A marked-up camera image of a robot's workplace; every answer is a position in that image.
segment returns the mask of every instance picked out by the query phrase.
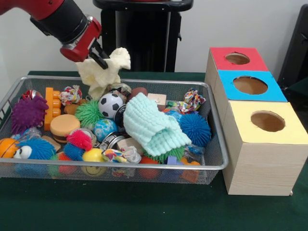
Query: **white wall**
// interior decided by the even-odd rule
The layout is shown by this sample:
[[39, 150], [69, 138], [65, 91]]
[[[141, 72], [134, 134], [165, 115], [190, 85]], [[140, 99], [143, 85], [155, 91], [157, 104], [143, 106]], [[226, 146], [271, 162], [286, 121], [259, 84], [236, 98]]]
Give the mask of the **white wall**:
[[10, 87], [10, 82], [8, 74], [6, 72], [4, 59], [2, 56], [2, 47], [0, 46], [0, 101], [8, 91], [9, 87]]
[[[91, 0], [75, 0], [84, 13], [100, 19]], [[306, 0], [195, 0], [182, 13], [182, 42], [176, 71], [204, 72], [210, 46], [257, 47], [278, 77], [296, 18]], [[29, 15], [13, 9], [0, 17], [0, 45], [12, 83], [29, 70], [76, 70], [60, 53], [60, 43], [44, 36]]]

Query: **black and white ball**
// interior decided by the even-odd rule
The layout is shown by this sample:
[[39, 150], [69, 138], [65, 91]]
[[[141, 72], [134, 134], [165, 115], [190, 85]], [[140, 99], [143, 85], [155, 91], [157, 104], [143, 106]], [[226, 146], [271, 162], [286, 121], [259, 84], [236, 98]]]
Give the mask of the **black and white ball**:
[[105, 118], [112, 119], [116, 111], [123, 105], [122, 99], [116, 94], [105, 94], [98, 102], [98, 108]]

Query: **green towel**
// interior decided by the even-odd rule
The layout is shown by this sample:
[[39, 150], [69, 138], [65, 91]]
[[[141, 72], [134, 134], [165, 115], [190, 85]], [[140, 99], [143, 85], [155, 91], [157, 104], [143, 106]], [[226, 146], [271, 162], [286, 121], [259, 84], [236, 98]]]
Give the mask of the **green towel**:
[[148, 154], [160, 156], [175, 148], [191, 144], [172, 116], [160, 112], [154, 100], [139, 93], [124, 112], [124, 127]]

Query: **circular hole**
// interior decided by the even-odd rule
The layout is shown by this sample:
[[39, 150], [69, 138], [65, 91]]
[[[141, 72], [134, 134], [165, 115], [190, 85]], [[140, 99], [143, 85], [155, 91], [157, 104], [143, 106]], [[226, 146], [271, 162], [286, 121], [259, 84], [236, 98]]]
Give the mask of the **circular hole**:
[[228, 54], [226, 56], [226, 59], [230, 63], [236, 64], [236, 65], [244, 65], [250, 62], [250, 59], [248, 58], [248, 56], [241, 54], [241, 53], [237, 53], [237, 52]]
[[265, 131], [276, 132], [285, 127], [284, 119], [273, 112], [259, 111], [251, 116], [251, 122]]
[[250, 95], [260, 95], [268, 90], [268, 86], [265, 82], [251, 76], [238, 77], [233, 80], [233, 84], [240, 92]]

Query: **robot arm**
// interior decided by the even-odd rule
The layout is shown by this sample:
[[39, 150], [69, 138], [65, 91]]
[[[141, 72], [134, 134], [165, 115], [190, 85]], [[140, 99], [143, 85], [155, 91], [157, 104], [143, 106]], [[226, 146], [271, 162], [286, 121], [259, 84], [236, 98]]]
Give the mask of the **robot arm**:
[[85, 16], [73, 0], [0, 0], [0, 15], [14, 7], [28, 12], [30, 21], [45, 35], [56, 37], [67, 59], [83, 62], [90, 56], [103, 69], [108, 67], [104, 59], [109, 57], [98, 43], [102, 26]]

